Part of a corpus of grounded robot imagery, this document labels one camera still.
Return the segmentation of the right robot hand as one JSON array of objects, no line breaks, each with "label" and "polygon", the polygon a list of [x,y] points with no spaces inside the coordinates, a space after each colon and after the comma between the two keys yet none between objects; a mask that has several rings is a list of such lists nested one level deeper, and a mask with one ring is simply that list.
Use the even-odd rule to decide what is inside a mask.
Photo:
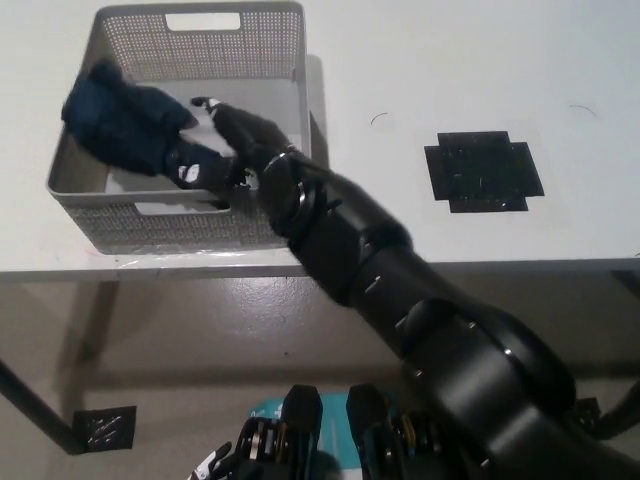
[{"label": "right robot hand", "polygon": [[233,153],[224,155],[197,142],[177,141],[166,158],[165,173],[183,190],[222,196],[244,185],[249,174],[261,175],[272,159],[296,149],[271,120],[212,97],[193,97],[190,103],[207,112]]}]

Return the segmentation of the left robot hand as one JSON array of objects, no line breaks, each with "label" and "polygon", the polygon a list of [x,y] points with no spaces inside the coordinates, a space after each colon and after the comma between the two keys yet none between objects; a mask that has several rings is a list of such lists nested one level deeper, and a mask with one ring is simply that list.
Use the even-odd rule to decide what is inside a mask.
[{"label": "left robot hand", "polygon": [[230,442],[226,442],[221,445],[219,448],[213,450],[204,460],[197,465],[190,475],[187,477],[188,480],[210,480],[214,478],[214,471],[216,467],[220,464],[220,462],[229,454],[231,451],[232,444]]}]

